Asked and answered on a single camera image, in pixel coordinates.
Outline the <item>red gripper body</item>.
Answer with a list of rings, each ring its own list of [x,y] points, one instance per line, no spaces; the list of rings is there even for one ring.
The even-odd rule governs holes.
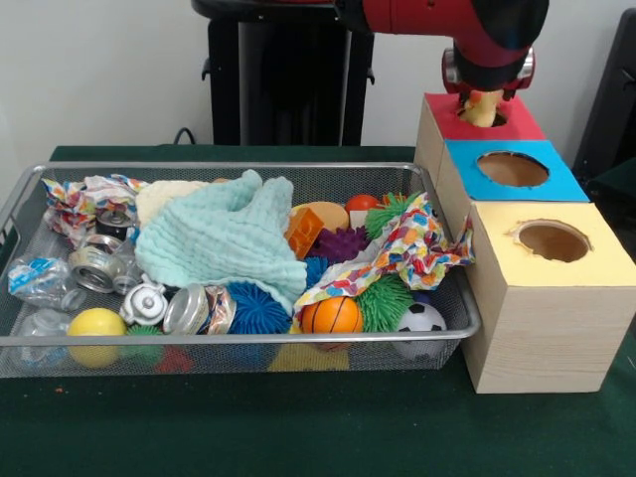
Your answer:
[[[523,58],[501,67],[483,67],[467,60],[453,47],[443,53],[443,84],[448,93],[458,93],[466,98],[477,90],[492,92],[502,90],[505,99],[511,99],[519,89],[526,89],[533,81],[536,56],[533,48]]]

